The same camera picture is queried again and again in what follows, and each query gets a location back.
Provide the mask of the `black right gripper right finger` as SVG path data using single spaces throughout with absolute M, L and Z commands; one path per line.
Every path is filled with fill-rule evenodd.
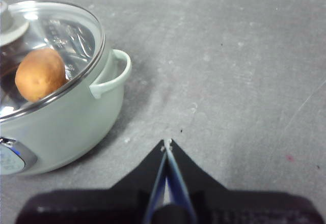
M 227 189 L 173 139 L 169 150 L 198 223 L 325 223 L 307 198 L 286 192 Z

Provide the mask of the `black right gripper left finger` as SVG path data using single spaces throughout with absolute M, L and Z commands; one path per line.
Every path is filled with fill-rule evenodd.
M 141 223 L 163 167 L 164 142 L 110 188 L 57 189 L 31 197 L 16 223 Z

